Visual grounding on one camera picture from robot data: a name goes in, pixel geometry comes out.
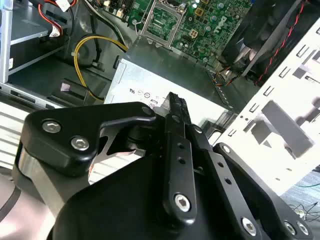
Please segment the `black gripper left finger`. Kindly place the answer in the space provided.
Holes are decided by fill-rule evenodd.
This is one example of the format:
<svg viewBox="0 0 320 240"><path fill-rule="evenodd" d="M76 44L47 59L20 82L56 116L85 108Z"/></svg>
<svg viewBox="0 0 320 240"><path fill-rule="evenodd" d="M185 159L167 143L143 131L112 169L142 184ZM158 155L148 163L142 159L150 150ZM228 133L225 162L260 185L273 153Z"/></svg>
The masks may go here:
<svg viewBox="0 0 320 240"><path fill-rule="evenodd" d="M21 154L45 164L61 179L83 177L114 154L144 152L136 163L104 177L76 196L79 204L121 212L151 206L173 222L197 216L187 103L174 93L162 116L141 102L41 110L25 119Z"/></svg>

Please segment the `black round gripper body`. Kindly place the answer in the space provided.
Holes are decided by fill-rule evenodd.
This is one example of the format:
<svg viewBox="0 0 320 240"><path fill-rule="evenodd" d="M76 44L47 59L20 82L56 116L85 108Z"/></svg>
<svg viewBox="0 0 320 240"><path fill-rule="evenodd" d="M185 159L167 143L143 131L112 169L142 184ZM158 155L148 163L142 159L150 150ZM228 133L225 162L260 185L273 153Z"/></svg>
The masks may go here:
<svg viewBox="0 0 320 240"><path fill-rule="evenodd" d="M181 183L194 180L197 215L189 226L167 215L163 195L168 168L151 155L136 160L72 196L53 227L55 240L238 240L226 208L204 176L175 171Z"/></svg>

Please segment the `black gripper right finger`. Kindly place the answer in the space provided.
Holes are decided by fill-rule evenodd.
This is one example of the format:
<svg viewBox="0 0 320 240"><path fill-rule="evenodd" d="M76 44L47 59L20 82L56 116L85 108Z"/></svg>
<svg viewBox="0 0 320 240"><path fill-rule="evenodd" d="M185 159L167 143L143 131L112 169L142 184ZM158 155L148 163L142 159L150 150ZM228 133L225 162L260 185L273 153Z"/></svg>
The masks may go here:
<svg viewBox="0 0 320 240"><path fill-rule="evenodd" d="M194 160L225 211L218 229L233 240L312 240L308 225L228 145L210 146L201 128L191 123L183 98L178 104Z"/></svg>

